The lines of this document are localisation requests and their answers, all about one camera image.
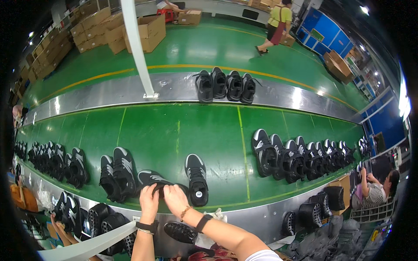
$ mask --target hand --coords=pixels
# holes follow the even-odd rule
[[[177,184],[174,186],[164,186],[164,200],[170,211],[178,218],[180,218],[181,213],[189,206],[186,195]]]
[[[141,195],[139,196],[139,203],[142,211],[140,222],[143,224],[151,225],[157,215],[160,191],[155,191],[153,196],[153,191],[156,186],[157,183],[154,183],[151,186],[145,186],[141,190]]]

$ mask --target blue machine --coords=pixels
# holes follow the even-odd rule
[[[296,37],[312,51],[324,55],[336,51],[345,57],[354,44],[343,30],[328,16],[311,8],[296,32]]]

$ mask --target fluorescent light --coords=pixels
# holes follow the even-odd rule
[[[369,9],[367,7],[360,6],[360,9],[363,11],[363,13],[365,13],[366,15],[369,15]]]

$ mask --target plastic stool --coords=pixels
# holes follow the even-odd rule
[[[174,13],[171,9],[158,9],[157,15],[166,15],[166,23],[167,22],[173,22],[174,21]]]

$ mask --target red apron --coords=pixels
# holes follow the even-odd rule
[[[286,23],[282,22],[282,6],[278,6],[278,5],[276,5],[276,6],[280,7],[280,10],[279,10],[279,25],[278,25],[276,31],[274,32],[273,37],[270,40],[270,42],[274,45],[280,44],[280,40],[282,39],[282,35],[283,35],[283,30],[285,30],[285,28],[286,28]]]

